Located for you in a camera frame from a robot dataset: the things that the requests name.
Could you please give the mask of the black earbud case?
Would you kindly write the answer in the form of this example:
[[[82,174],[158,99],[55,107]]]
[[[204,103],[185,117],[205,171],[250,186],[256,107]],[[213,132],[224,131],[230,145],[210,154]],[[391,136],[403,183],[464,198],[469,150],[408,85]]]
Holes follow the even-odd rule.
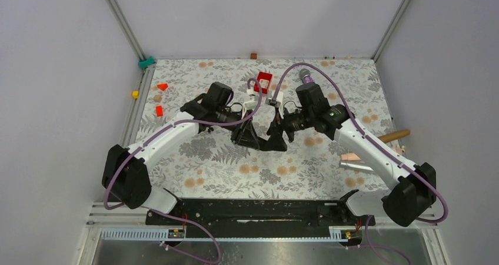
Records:
[[[258,149],[260,151],[268,151],[267,148],[268,141],[266,139],[258,137],[257,141],[258,141]]]

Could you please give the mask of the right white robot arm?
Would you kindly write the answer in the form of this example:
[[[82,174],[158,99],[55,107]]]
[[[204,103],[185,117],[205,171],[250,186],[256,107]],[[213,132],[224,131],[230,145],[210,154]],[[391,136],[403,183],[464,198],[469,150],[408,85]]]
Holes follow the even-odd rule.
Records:
[[[392,150],[350,116],[346,106],[331,105],[319,85],[302,84],[296,89],[301,106],[294,112],[284,108],[282,93],[269,91],[266,104],[277,109],[278,126],[292,138],[297,131],[314,128],[352,151],[385,183],[381,191],[354,191],[341,198],[337,216],[346,225],[361,216],[388,217],[399,226],[423,221],[422,214],[435,203],[435,169],[416,164]]]

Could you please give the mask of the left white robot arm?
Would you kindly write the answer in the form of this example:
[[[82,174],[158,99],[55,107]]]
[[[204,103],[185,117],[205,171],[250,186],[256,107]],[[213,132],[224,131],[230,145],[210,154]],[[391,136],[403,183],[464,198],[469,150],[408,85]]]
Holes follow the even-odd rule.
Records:
[[[102,177],[104,208],[143,207],[160,212],[168,224],[179,222],[183,210],[177,205],[178,199],[168,190],[152,186],[148,170],[173,149],[213,126],[232,131],[252,120],[261,105],[262,89],[258,90],[256,106],[248,115],[229,110],[233,95],[229,86],[214,82],[208,92],[186,102],[180,112],[153,135],[128,147],[113,146],[108,151]]]

